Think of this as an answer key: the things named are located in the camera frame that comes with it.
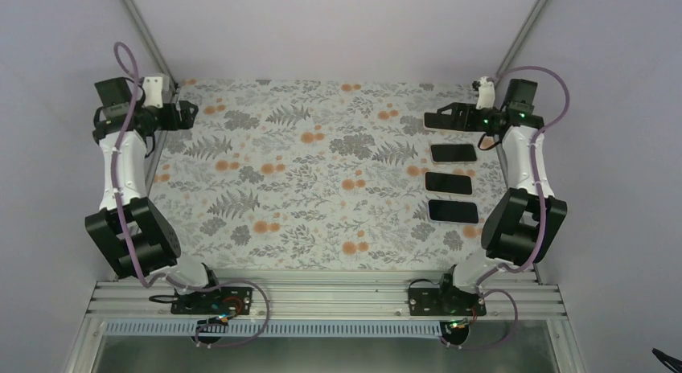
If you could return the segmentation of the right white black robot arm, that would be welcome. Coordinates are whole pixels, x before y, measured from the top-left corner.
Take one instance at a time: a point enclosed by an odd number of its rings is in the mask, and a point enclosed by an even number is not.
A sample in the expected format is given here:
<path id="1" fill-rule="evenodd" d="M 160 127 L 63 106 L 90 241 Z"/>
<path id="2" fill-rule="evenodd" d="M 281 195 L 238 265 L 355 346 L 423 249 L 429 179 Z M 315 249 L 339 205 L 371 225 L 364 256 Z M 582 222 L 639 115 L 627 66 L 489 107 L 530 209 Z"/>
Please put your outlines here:
<path id="1" fill-rule="evenodd" d="M 537 84 L 511 80 L 499 108 L 489 78 L 475 81 L 474 87 L 479 95 L 475 104 L 452 103 L 423 117 L 426 129 L 495 138 L 507 170 L 507 190 L 483 226 L 481 248 L 442 278 L 435 301 L 444 314 L 456 314 L 466 299 L 477 301 L 496 273 L 520 273 L 542 261 L 568 213 L 545 172 L 546 127 L 533 106 Z"/>

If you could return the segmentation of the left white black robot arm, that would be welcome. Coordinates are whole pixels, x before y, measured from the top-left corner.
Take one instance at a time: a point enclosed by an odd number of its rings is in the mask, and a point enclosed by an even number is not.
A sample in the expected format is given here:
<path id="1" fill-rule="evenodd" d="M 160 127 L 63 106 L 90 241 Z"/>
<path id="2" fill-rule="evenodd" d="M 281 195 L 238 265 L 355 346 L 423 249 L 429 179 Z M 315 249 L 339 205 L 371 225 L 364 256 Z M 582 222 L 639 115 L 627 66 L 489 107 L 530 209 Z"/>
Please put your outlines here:
<path id="1" fill-rule="evenodd" d="M 164 280 L 178 295 L 192 294 L 203 312 L 218 310 L 224 291 L 214 272 L 182 254 L 146 184 L 146 159 L 157 147 L 157 132 L 191 129 L 197 106 L 177 100 L 176 86 L 163 74 L 104 80 L 95 88 L 102 106 L 92 135 L 105 160 L 105 189 L 98 211 L 84 220 L 87 233 L 118 277 L 148 285 Z"/>

